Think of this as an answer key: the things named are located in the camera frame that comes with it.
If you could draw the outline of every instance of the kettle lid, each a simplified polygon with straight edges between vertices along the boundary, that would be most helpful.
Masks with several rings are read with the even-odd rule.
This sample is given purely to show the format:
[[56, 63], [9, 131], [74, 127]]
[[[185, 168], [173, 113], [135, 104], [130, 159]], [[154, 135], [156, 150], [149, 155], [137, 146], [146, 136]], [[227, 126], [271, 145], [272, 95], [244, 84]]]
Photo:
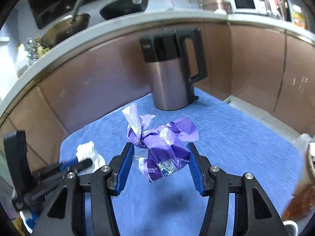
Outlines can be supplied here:
[[140, 39], [140, 45], [146, 63], [166, 61], [180, 57], [174, 32], [143, 37]]

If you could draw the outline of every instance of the metal container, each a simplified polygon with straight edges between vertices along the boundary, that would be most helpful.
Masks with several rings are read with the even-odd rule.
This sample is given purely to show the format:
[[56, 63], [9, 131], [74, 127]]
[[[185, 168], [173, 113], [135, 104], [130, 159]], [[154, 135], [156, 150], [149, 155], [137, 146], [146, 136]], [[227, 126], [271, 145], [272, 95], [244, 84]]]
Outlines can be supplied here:
[[202, 8], [208, 11], [216, 11], [216, 10], [223, 10], [226, 11], [227, 14], [232, 13], [232, 7], [230, 2], [225, 0], [203, 0], [202, 1]]
[[[186, 38], [194, 41], [198, 75], [190, 75]], [[142, 38], [140, 44], [155, 107], [174, 111], [196, 100], [193, 83], [208, 76], [200, 31], [197, 28], [181, 29], [175, 33]]]

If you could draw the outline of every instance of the countertop edge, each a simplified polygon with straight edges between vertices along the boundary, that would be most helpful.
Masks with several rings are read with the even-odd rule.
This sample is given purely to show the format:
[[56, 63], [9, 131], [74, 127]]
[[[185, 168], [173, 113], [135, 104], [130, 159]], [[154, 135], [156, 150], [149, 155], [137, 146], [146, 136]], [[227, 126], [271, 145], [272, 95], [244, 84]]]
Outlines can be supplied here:
[[204, 11], [198, 9], [176, 9], [171, 11], [150, 11], [140, 12], [124, 17], [119, 17], [110, 21], [99, 23], [95, 26], [89, 27], [78, 34], [68, 38], [59, 45], [54, 47], [53, 53], [48, 52], [44, 57], [40, 58], [35, 64], [28, 69], [24, 75], [17, 80], [9, 93], [5, 96], [0, 104], [0, 118], [6, 111], [7, 107], [36, 75], [48, 67], [51, 63], [58, 58], [64, 56], [73, 49], [78, 48], [84, 43], [87, 43], [95, 38], [105, 35], [110, 32], [118, 31], [127, 27], [137, 26], [145, 23], [155, 21], [172, 20], [172, 19], [214, 19], [219, 21], [229, 22], [242, 22], [242, 23], [255, 23], [262, 24], [270, 27], [276, 27], [283, 30], [288, 30], [297, 35], [303, 36], [315, 43], [315, 34], [294, 26], [290, 22], [284, 22], [277, 19], [272, 19], [256, 15], [244, 14], [230, 14], [223, 15], [217, 14], [212, 11]]

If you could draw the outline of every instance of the black screen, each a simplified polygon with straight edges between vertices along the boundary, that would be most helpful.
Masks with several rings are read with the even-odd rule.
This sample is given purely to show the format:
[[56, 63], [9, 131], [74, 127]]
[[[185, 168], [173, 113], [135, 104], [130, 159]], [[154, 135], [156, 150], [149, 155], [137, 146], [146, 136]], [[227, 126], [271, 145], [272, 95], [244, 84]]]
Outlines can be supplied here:
[[254, 0], [234, 0], [237, 9], [255, 9]]

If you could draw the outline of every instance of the silver screw head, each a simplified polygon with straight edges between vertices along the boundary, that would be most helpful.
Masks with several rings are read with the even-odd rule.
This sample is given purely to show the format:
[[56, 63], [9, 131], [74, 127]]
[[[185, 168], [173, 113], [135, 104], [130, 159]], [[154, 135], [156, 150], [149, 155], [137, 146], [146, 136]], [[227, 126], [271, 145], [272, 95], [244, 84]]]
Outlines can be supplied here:
[[103, 166], [103, 167], [101, 168], [101, 170], [102, 170], [103, 172], [108, 172], [110, 169], [111, 169], [111, 167], [110, 167], [110, 166], [107, 166], [107, 165], [105, 165], [105, 166]]
[[74, 178], [76, 176], [76, 174], [74, 172], [70, 172], [67, 174], [67, 178], [71, 179]]
[[220, 170], [218, 166], [211, 166], [210, 169], [212, 172], [218, 172]]
[[246, 174], [245, 174], [245, 177], [246, 177], [247, 179], [253, 179], [253, 178], [254, 178], [254, 176], [253, 176], [251, 173], [246, 173]]

